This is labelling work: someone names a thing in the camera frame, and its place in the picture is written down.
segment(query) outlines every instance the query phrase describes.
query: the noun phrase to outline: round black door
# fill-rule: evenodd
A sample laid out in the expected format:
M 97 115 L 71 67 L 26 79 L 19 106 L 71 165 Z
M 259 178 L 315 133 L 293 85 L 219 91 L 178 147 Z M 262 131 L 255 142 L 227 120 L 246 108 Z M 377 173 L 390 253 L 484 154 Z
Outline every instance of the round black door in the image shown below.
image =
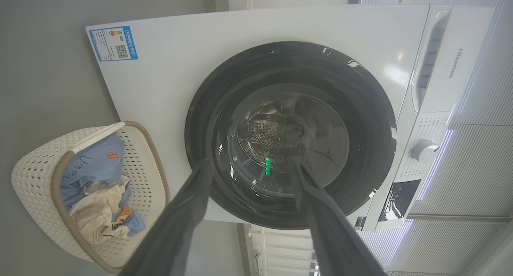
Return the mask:
M 396 151 L 390 101 L 347 55 L 306 42 L 253 47 L 203 82 L 185 124 L 192 167 L 214 162 L 211 197 L 240 219 L 306 229 L 287 170 L 300 156 L 347 215 L 381 186 Z

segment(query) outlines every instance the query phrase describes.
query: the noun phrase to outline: white washing machine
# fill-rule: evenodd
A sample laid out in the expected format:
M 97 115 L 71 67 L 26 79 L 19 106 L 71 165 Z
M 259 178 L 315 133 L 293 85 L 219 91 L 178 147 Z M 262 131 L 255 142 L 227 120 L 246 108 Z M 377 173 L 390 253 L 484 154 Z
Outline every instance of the white washing machine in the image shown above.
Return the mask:
M 119 117 L 152 136 L 171 197 L 209 157 L 205 219 L 304 229 L 287 173 L 297 156 L 369 231 L 399 227 L 428 188 L 492 12 L 347 5 L 86 30 Z

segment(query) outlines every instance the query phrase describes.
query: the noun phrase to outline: green light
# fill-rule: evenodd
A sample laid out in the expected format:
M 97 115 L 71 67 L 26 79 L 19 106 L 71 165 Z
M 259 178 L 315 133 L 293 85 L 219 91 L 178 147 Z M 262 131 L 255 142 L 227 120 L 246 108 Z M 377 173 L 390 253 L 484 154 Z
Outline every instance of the green light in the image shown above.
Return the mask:
M 271 175 L 271 162 L 273 162 L 273 160 L 271 158 L 265 159 L 265 175 L 266 176 Z

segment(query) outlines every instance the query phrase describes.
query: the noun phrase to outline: laundry basket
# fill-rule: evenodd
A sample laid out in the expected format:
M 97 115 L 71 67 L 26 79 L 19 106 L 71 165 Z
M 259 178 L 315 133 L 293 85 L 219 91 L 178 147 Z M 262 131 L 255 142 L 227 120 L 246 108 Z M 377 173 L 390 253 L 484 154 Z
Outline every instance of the laundry basket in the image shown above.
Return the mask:
M 123 174 L 130 178 L 128 202 L 146 225 L 125 239 L 88 243 L 71 220 L 59 190 L 62 173 L 73 156 L 112 133 L 125 142 Z M 95 262 L 110 273 L 123 265 L 169 201 L 166 178 L 148 132 L 136 122 L 83 128 L 63 135 L 24 156 L 12 172 L 12 185 L 24 207 L 41 229 L 66 252 Z

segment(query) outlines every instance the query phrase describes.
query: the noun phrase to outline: white cloth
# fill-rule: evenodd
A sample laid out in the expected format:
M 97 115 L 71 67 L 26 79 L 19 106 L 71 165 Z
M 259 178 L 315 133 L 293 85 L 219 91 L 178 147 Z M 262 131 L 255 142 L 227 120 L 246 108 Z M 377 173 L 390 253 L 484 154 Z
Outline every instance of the white cloth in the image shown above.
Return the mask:
M 87 196 L 71 207 L 71 219 L 89 243 L 100 244 L 112 237 L 127 237 L 128 227 L 121 225 L 112 231 L 111 226 L 112 214 L 121 210 L 119 201 L 127 182 L 128 178 L 121 176 L 113 186 L 90 187 Z

